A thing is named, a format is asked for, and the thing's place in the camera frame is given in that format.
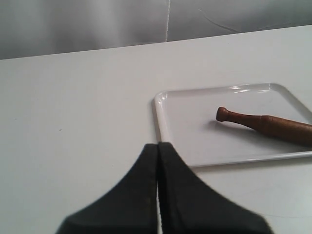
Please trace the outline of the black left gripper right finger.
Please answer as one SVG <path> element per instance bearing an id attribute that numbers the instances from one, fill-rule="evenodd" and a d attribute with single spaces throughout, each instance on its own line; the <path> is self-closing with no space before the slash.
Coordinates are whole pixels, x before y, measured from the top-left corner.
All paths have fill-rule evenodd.
<path id="1" fill-rule="evenodd" d="M 158 144 L 158 197 L 165 234 L 271 234 L 260 215 L 205 184 L 170 143 Z"/>

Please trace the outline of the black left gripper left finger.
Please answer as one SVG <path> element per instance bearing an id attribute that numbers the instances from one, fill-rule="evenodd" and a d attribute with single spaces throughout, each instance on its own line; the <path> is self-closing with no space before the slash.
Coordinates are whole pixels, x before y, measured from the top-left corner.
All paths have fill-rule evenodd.
<path id="1" fill-rule="evenodd" d="M 146 144 L 129 172 L 108 193 L 66 217 L 59 234 L 156 234 L 157 158 Z"/>

